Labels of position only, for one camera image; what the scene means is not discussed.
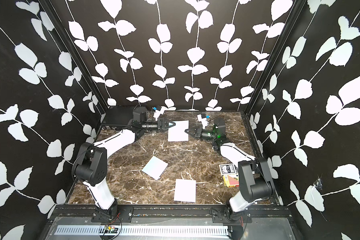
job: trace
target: leaf pattern wallpaper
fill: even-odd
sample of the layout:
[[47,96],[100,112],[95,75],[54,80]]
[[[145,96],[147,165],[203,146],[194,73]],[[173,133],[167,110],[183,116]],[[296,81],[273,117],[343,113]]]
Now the leaf pattern wallpaper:
[[38,2],[0,1],[0,239],[35,239],[104,110]]
[[360,239],[360,0],[308,0],[250,110],[306,239]]
[[51,0],[109,106],[244,109],[292,0]]

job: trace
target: brown marble surface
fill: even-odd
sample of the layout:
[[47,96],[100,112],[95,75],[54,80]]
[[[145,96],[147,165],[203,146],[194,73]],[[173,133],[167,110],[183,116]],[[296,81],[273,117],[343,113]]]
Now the brown marble surface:
[[[200,112],[165,112],[171,121],[189,120],[189,127],[201,126]],[[223,117],[227,137],[240,149],[253,155],[240,113],[208,112],[211,118]],[[98,141],[114,135],[114,130],[102,130]],[[145,133],[134,142],[115,152],[108,159],[107,182],[119,204],[225,204],[239,189],[224,186],[218,165],[230,163],[218,155],[211,144],[189,137],[189,141],[168,142],[168,132]],[[168,163],[159,180],[142,172],[152,156]],[[173,200],[176,179],[196,180],[196,202]],[[70,204],[93,204],[84,185],[77,184]]]

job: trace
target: perforated metal strip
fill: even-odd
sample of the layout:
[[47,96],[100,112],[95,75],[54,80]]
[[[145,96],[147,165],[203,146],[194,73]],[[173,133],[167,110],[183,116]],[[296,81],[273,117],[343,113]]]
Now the perforated metal strip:
[[[102,235],[104,225],[58,225],[55,235]],[[156,237],[223,237],[227,238],[227,226],[123,226],[120,235]]]

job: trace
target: black wall with white leaf pattern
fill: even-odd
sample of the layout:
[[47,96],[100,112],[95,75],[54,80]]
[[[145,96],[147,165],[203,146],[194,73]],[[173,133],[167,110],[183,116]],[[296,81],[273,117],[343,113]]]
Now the black wall with white leaf pattern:
[[360,0],[319,3],[307,1],[303,7],[250,122],[280,199],[305,239],[356,240]]
[[37,238],[104,113],[47,20],[37,2],[0,1],[0,239]]

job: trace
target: white card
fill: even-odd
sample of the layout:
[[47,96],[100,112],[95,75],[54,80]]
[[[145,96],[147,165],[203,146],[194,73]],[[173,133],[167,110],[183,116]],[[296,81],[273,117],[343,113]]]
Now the white card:
[[181,202],[196,202],[196,181],[177,179],[174,200]]
[[165,168],[168,166],[168,163],[158,159],[153,156],[147,165],[143,168],[143,172],[153,177],[155,180],[160,178],[160,175],[164,172]]
[[184,131],[189,128],[189,121],[174,121],[176,125],[168,129],[168,142],[188,141],[188,134]]

